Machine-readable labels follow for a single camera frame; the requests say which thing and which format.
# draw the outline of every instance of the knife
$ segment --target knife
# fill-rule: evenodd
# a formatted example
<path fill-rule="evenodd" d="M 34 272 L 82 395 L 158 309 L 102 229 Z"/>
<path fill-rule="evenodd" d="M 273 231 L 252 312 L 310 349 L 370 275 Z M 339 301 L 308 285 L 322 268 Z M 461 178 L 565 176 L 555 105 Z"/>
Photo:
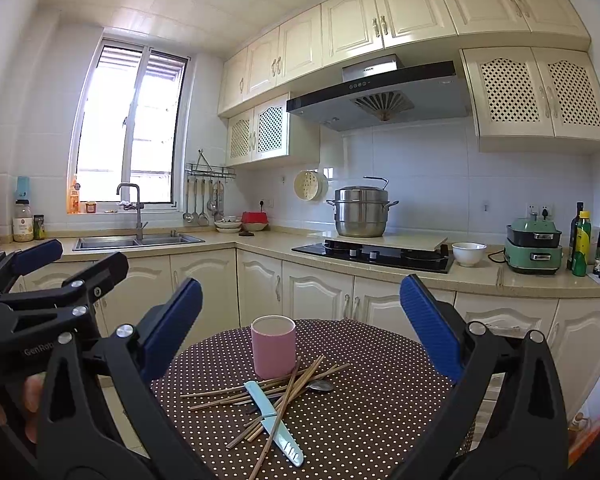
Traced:
<path fill-rule="evenodd" d="M 261 424 L 264 429 L 267 430 L 267 433 L 270 434 L 271 430 L 273 430 L 276 417 L 278 416 L 276 409 L 273 407 L 273 404 L 269 402 L 269 399 L 267 399 L 267 396 L 257 382 L 248 381 L 247 383 L 244 383 L 244 387 L 250 394 L 253 402 L 260 408 L 263 416 Z M 278 446 L 282 450 L 282 453 L 288 458 L 289 462 L 296 467 L 302 465 L 302 462 L 304 462 L 304 455 L 294 438 L 291 436 L 291 433 L 289 433 L 284 422 L 280 421 L 273 440 L 276 443 L 276 446 Z"/>

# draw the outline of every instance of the cutting board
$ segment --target cutting board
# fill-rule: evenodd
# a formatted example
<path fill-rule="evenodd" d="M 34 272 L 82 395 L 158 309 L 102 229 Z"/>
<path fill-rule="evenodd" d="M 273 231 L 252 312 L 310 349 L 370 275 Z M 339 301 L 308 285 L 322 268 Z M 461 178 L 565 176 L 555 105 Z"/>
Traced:
<path fill-rule="evenodd" d="M 445 235 L 435 234 L 385 234 L 375 238 L 350 238 L 340 236 L 337 231 L 322 231 L 311 233 L 310 236 L 335 240 L 337 242 L 350 242 L 354 244 L 375 245 L 377 247 L 394 247 L 398 249 L 413 249 L 418 251 L 435 251 L 444 242 Z"/>

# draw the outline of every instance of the green electric cooker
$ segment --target green electric cooker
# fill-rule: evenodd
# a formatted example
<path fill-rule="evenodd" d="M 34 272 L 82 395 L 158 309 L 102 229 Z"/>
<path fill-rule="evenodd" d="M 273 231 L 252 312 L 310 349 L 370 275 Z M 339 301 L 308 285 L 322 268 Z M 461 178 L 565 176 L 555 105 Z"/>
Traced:
<path fill-rule="evenodd" d="M 507 226 L 504 256 L 507 265 L 521 274 L 555 274 L 562 265 L 561 231 L 534 215 Z"/>

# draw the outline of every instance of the faucet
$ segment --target faucet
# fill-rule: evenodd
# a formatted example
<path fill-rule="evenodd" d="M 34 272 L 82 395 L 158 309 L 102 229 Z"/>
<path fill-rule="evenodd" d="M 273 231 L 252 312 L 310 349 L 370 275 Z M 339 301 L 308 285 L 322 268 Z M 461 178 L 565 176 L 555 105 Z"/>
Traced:
<path fill-rule="evenodd" d="M 144 209 L 144 204 L 140 202 L 140 186 L 138 186 L 138 184 L 132 184 L 131 182 L 120 182 L 120 184 L 118 184 L 118 188 L 116 189 L 116 195 L 120 194 L 120 188 L 122 187 L 135 187 L 136 191 L 138 192 L 138 201 L 136 204 L 125 205 L 123 207 L 125 210 L 135 209 L 138 213 L 138 220 L 136 221 L 136 239 L 142 240 L 142 229 L 144 229 L 149 222 L 145 222 L 145 224 L 142 225 L 142 209 Z"/>

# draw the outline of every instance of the sink basin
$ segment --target sink basin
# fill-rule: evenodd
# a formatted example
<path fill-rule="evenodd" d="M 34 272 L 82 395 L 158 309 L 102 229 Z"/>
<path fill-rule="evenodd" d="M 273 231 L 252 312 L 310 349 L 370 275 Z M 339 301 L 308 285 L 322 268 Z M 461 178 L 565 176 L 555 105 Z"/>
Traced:
<path fill-rule="evenodd" d="M 174 244 L 199 244 L 204 242 L 200 238 L 190 235 L 171 232 L 168 234 L 144 235 L 142 240 L 135 236 L 93 236 L 78 238 L 75 251 L 88 251 L 96 249 L 125 249 L 129 247 L 155 247 Z"/>

